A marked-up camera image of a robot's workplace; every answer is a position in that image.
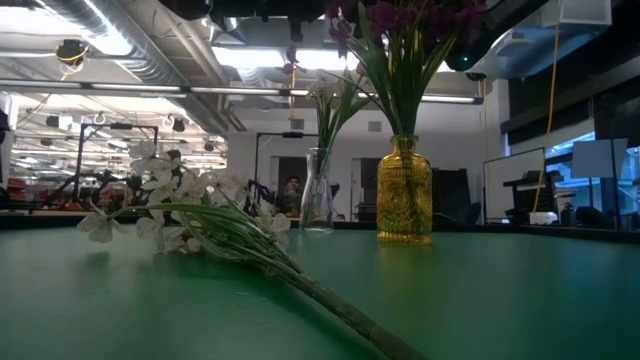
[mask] ductwork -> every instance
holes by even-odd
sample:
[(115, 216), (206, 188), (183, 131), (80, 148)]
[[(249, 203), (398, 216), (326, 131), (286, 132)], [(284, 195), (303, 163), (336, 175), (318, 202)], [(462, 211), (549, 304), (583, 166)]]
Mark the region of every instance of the ductwork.
[[(118, 61), (143, 83), (186, 85), (187, 81), (115, 0), (35, 0), (47, 11), (79, 27), (95, 48), (107, 55), (144, 60)], [(200, 98), (168, 99), (182, 107), (200, 127), (224, 134), (229, 125)]]

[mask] lamp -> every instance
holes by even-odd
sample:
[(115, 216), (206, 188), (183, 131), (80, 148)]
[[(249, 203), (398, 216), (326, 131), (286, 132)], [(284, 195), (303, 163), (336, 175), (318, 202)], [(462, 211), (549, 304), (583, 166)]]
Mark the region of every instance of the lamp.
[(175, 119), (174, 122), (173, 122), (172, 129), (173, 129), (173, 131), (184, 132), (184, 130), (185, 130), (184, 119), (182, 119), (182, 118)]

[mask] glass vase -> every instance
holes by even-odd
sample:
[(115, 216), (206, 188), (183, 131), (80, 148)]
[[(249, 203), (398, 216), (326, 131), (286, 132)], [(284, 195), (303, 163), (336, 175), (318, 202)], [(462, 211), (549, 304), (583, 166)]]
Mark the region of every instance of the glass vase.
[(330, 157), (328, 149), (311, 148), (307, 151), (307, 183), (300, 212), (300, 229), (303, 231), (333, 231)]
[(415, 153), (418, 138), (393, 136), (393, 154), (378, 165), (378, 241), (431, 244), (431, 165)]

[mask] yellow vase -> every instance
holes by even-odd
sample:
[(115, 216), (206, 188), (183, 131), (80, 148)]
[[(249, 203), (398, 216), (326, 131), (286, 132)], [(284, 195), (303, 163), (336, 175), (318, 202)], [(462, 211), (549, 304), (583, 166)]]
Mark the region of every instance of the yellow vase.
[(378, 241), (431, 244), (431, 165), (415, 154), (418, 138), (394, 136), (393, 154), (378, 165)]

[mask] green table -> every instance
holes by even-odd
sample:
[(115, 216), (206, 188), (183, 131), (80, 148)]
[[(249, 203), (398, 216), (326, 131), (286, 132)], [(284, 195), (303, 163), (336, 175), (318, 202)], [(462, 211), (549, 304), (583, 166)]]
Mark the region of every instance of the green table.
[[(640, 247), (533, 235), (306, 238), (320, 282), (432, 360), (640, 359)], [(296, 290), (149, 242), (0, 233), (0, 359), (382, 358)]]

